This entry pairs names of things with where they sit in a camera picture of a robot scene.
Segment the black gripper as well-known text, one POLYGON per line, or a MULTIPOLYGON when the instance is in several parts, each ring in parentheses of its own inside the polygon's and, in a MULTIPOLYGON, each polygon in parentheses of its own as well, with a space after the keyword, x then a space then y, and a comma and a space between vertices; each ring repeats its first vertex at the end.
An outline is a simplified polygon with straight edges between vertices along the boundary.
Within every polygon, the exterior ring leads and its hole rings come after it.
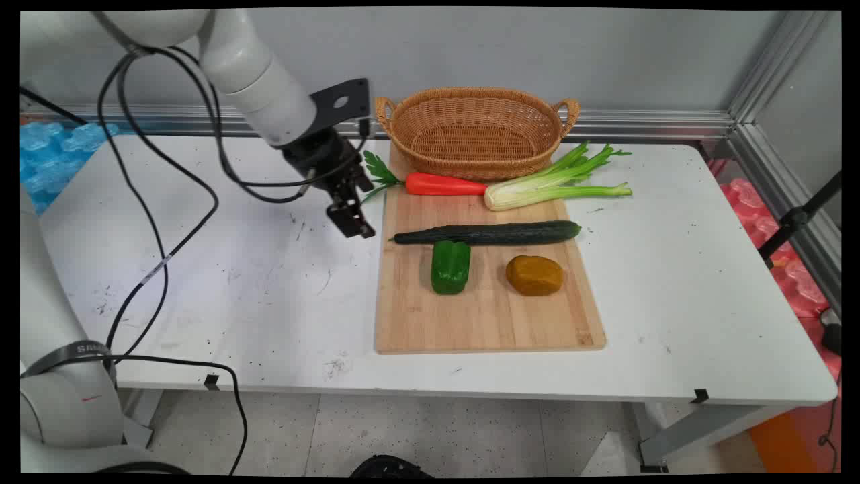
POLYGON ((361 194, 375 189, 362 165, 360 150, 334 128, 319 130, 280 147, 283 158, 301 175, 286 187, 316 187, 329 192, 327 217, 346 238, 368 239, 376 231, 363 216, 361 194))

